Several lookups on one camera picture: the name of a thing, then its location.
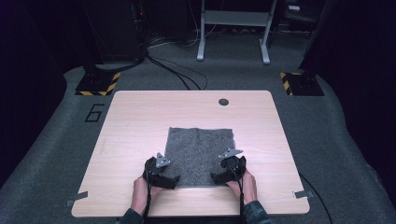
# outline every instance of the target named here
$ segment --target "gray cloth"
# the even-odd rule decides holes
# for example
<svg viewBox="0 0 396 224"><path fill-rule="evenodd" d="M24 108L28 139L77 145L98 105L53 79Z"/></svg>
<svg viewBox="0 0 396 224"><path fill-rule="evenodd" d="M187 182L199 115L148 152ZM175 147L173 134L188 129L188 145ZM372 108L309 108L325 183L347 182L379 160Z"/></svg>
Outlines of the gray cloth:
<svg viewBox="0 0 396 224"><path fill-rule="evenodd" d="M164 156L171 163L164 175L180 175L179 188L215 186L210 172L223 171L219 155L228 148L234 148L231 129L169 128Z"/></svg>

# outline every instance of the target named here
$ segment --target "cable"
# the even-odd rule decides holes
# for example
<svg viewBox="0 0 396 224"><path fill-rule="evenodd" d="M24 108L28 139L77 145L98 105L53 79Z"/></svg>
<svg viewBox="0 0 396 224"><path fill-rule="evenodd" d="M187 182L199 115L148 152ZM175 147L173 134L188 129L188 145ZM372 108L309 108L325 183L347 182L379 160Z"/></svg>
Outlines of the cable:
<svg viewBox="0 0 396 224"><path fill-rule="evenodd" d="M330 223L332 223L332 217L330 216L329 210L327 209L326 204L323 202L323 199L320 197L319 193L317 190L312 186L312 184L299 172L298 175L311 187L311 189L317 194L318 198L320 199L320 202L323 205L324 210L326 211L327 216L329 217Z"/></svg>
<svg viewBox="0 0 396 224"><path fill-rule="evenodd" d="M168 37L154 37L149 41L150 45L157 45L163 43L164 40L166 40Z"/></svg>
<svg viewBox="0 0 396 224"><path fill-rule="evenodd" d="M223 10L223 7L224 7L224 0L222 0L222 2L221 2L221 9L220 9L220 11ZM205 35L205 38L206 38L208 35L210 35L210 33L212 33L212 31L216 28L216 26L217 26L217 25L213 26L213 28L209 31L209 33L207 33L207 34Z"/></svg>
<svg viewBox="0 0 396 224"><path fill-rule="evenodd" d="M186 48L188 48L188 47L191 47L192 45L194 45L196 42L197 42L197 40L198 40L198 25L197 25L197 21L195 20L195 17L194 17L194 13L192 12L192 7L191 7L191 0L189 0L189 6L190 6L190 12L191 12L191 15L192 15L192 19L194 20L194 24L195 24L195 30L197 31L196 32L196 37L195 37L195 40L192 42L192 44L190 44L190 45L182 45L183 47L186 47Z"/></svg>
<svg viewBox="0 0 396 224"><path fill-rule="evenodd" d="M148 214L149 214L149 205L151 203L151 181L150 181L150 178L149 178L149 168L148 168L147 164L145 166L145 170L146 170L146 179L147 179L147 182L148 182L148 197L147 197L145 213L143 214L143 219L146 219L146 217L148 216Z"/></svg>
<svg viewBox="0 0 396 224"><path fill-rule="evenodd" d="M157 47L162 46L162 45L177 44L177 43L178 43L178 42L176 42L176 41L164 42L164 43L161 43L161 44L157 44L157 45L154 45L154 46L150 46L150 47L148 47L148 49L157 48Z"/></svg>
<svg viewBox="0 0 396 224"><path fill-rule="evenodd" d="M239 190L241 192L240 196L239 196L239 216L241 218L241 224L244 224L245 221L245 217L244 217L244 210L245 210L245 204L244 204L244 178L242 177L242 184L241 182L239 182L238 176L236 175L236 173L233 171L233 169L227 165L227 168L231 170L231 172L233 172L233 176L236 179L236 182L238 183L239 186Z"/></svg>
<svg viewBox="0 0 396 224"><path fill-rule="evenodd" d="M161 68L163 68L163 69L165 69L165 70L171 72L172 74L176 75L176 76L181 80L181 82L183 83L183 85L187 88L187 90L190 91L191 88L190 88L189 84L187 84L187 82L183 79L183 77L186 78L186 79L188 79L189 81L191 81L191 82L196 86L196 88L197 88L198 90L201 90L200 86L199 86L194 80L192 80L190 77L187 77L187 76L185 76L185 75L183 75L183 74L180 74L179 72L177 72L177 71L175 71L175 70L173 70L173 69L167 67L166 65L164 65L164 64L162 64L162 63L160 63L160 62L158 62L157 60L155 60L154 58L152 58L152 57L149 55L149 53L146 54L146 58L148 58L152 63L154 63L154 64L160 66Z"/></svg>
<svg viewBox="0 0 396 224"><path fill-rule="evenodd" d="M200 73L200 72L197 72L197 71L195 71L195 70L192 70L192 69L190 69L190 68L188 68L188 67L185 67L185 66L183 66L183 65L180 65L180 64L178 64L178 63L174 63L174 62L168 61L168 60L166 60L166 59L157 58L157 57L153 57L153 56L151 56L151 58L157 59L157 60L166 61L166 62L168 62L168 63L173 63L173 64L175 64L175 65L177 65L177 66L179 66L179 67L188 69L188 70L192 71L193 73L196 73L196 74L198 74L198 75L204 77L204 78L205 78L205 86L203 87L203 90L206 89L206 87L207 87L207 77L206 77L204 74L202 74L202 73Z"/></svg>

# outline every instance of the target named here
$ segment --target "wrist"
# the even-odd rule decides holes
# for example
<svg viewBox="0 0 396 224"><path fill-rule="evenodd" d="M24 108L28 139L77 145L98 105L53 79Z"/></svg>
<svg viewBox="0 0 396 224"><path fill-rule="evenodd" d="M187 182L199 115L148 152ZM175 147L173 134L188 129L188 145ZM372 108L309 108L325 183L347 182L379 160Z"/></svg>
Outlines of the wrist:
<svg viewBox="0 0 396 224"><path fill-rule="evenodd" d="M131 209L136 211L137 214L139 214L141 217L145 213L146 206L138 205L138 204L132 204Z"/></svg>
<svg viewBox="0 0 396 224"><path fill-rule="evenodd" d="M258 200L256 199L256 200L244 201L245 206L250 204L250 203L254 203L254 202L258 202Z"/></svg>
<svg viewBox="0 0 396 224"><path fill-rule="evenodd" d="M252 198L252 197L247 197L246 195L244 196L244 204L247 205L248 203L258 201L257 198Z"/></svg>

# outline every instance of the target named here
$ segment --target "wooden table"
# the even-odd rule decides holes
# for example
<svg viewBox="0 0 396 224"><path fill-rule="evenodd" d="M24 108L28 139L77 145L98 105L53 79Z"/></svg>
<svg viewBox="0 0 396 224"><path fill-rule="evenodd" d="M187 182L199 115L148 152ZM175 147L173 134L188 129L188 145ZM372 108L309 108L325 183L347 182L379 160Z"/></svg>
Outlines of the wooden table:
<svg viewBox="0 0 396 224"><path fill-rule="evenodd" d="M219 104L219 99L229 104ZM233 129L235 146L244 150L256 176L259 201L269 214L304 214L307 199L269 91L118 91L92 153L74 203L75 217L121 217L131 204L134 180L144 163L164 153L168 130ZM166 190L152 202L149 216L239 215L227 187Z"/></svg>

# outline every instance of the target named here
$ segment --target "hazard stripe marker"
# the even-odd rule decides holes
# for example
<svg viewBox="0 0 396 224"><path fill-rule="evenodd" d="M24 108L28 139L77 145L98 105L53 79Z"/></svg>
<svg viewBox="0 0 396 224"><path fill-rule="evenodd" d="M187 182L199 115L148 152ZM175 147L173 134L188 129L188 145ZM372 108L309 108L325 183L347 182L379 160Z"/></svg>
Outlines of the hazard stripe marker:
<svg viewBox="0 0 396 224"><path fill-rule="evenodd" d="M309 79L309 85L306 85L306 82L302 84L302 78L305 77L301 73L280 73L280 77L286 94L289 96L324 96L323 90L314 77Z"/></svg>
<svg viewBox="0 0 396 224"><path fill-rule="evenodd" d="M110 95L116 88L117 81L119 80L120 73L114 75L107 89L104 91L76 91L76 95L94 96L94 95Z"/></svg>

